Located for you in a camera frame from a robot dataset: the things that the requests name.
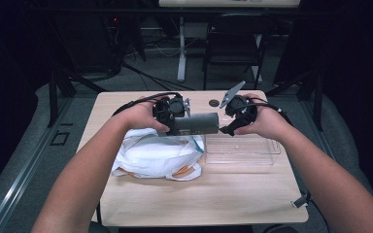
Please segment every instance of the light wood tabletop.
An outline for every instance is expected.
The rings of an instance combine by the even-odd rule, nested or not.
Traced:
[[[159,0],[160,7],[297,8],[300,0]]]
[[[251,91],[265,98],[258,90]],[[80,149],[121,105],[140,96],[159,92],[103,92],[93,106]],[[191,114],[218,113],[220,126],[230,117],[224,109],[209,106],[212,99],[222,100],[223,91],[180,91],[190,99]],[[305,207],[291,201],[300,191],[287,154],[280,154],[271,165],[244,163],[199,163],[201,177],[189,182],[164,179],[136,179],[111,176],[101,198],[104,225],[108,226],[197,226],[280,222],[304,222]]]

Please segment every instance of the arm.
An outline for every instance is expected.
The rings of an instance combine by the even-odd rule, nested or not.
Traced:
[[[87,232],[126,132],[169,130],[153,118],[152,108],[145,102],[108,119],[61,172],[32,232]]]
[[[336,232],[373,232],[373,197],[344,168],[276,111],[258,107],[256,121],[235,134],[257,133],[280,142]]]

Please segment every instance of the transparent plastic container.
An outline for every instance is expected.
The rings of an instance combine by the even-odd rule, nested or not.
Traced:
[[[205,135],[206,163],[252,163],[273,165],[281,153],[277,141],[260,137],[256,134]]]

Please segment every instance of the gray carpet floor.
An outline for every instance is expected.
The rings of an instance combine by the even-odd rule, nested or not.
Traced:
[[[275,37],[271,40],[259,89],[267,91],[274,87],[272,82],[285,42],[286,37]],[[180,83],[196,90],[202,88],[203,81],[201,72],[203,49],[198,46],[199,44],[199,41],[192,41],[187,48],[186,81]],[[179,55],[176,47],[169,47],[170,50],[147,48],[147,61],[142,61],[135,53],[128,55],[125,62],[153,77],[177,83]],[[86,77],[94,79],[97,75],[86,75]],[[240,80],[250,81],[251,78],[251,72],[244,74],[243,69],[211,67],[210,79],[231,82],[210,83],[208,89],[229,89]],[[151,79],[125,68],[111,79],[94,81],[110,91],[164,91]],[[30,231],[54,180],[75,154],[96,93],[80,83],[74,83],[74,87],[78,90],[74,98],[64,98],[59,94],[60,117],[52,128],[47,128],[50,117],[48,87],[43,86],[37,91],[39,106],[35,116],[0,177],[0,232]],[[373,192],[358,168],[354,139],[336,108],[328,99],[323,99],[323,132],[320,132],[311,119],[311,103],[297,101],[294,95],[296,90],[297,86],[293,86],[280,95],[271,97],[269,101],[287,111],[295,127],[333,156]],[[296,170],[294,173],[300,189],[306,191],[305,184]],[[325,223],[314,206],[308,207],[308,213],[310,217],[307,222],[290,224],[290,226],[298,232],[327,232]],[[262,232],[268,226],[267,224],[254,225],[253,231]]]

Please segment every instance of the forearm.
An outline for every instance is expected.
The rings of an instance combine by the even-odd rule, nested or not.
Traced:
[[[56,180],[34,230],[87,231],[127,130],[111,118],[80,149]]]
[[[332,227],[373,232],[373,197],[352,175],[292,127],[279,141]]]

